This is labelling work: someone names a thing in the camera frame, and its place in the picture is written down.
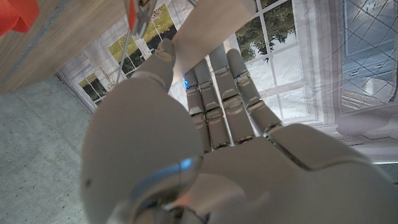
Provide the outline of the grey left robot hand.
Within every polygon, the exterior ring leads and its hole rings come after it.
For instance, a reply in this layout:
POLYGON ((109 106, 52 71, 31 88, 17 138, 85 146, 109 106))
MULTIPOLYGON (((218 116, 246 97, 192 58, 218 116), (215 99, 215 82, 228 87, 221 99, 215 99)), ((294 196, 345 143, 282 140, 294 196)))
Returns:
POLYGON ((82 148, 91 223, 396 223, 397 186, 367 157, 260 99, 235 50, 169 94, 174 47, 157 50, 94 112, 82 148))

